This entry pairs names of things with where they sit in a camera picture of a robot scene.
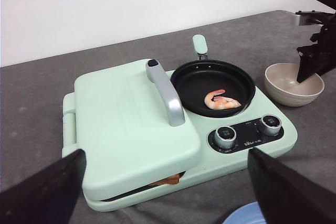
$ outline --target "gray tablecloth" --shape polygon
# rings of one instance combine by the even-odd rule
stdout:
[[[62,99],[88,72],[143,58],[165,70],[195,59],[191,38],[203,34],[208,55],[246,70],[263,91],[265,69],[299,62],[296,48],[309,45],[319,26],[297,27],[292,15],[274,11],[174,33],[54,56],[1,68],[1,187],[21,182],[61,157]],[[311,104],[276,104],[298,131],[294,148],[279,158],[336,192],[336,71],[323,76],[324,92]],[[255,201],[246,170],[114,212],[90,209],[79,196],[70,223],[222,223]]]

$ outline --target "cooked shrimp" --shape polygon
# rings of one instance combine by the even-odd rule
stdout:
[[[223,94],[224,92],[224,89],[219,89],[207,94],[204,98],[205,105],[212,110],[226,110],[241,106],[241,104],[235,99],[222,96],[214,97],[215,95]]]

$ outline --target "sandwich maker lid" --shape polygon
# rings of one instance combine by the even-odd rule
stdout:
[[[77,147],[86,152],[85,196],[108,199],[193,167],[200,137],[171,127],[148,59],[84,74],[75,81]]]

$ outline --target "blue plate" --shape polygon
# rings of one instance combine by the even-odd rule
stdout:
[[[266,224],[258,202],[244,205],[230,214],[223,224]]]

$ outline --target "control knob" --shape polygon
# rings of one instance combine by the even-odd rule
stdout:
[[[221,126],[215,131],[215,145],[222,149],[230,149],[236,144],[236,131],[230,126]]]
[[[281,129],[281,120],[275,115],[264,115],[259,120],[258,129],[266,136],[276,136]]]

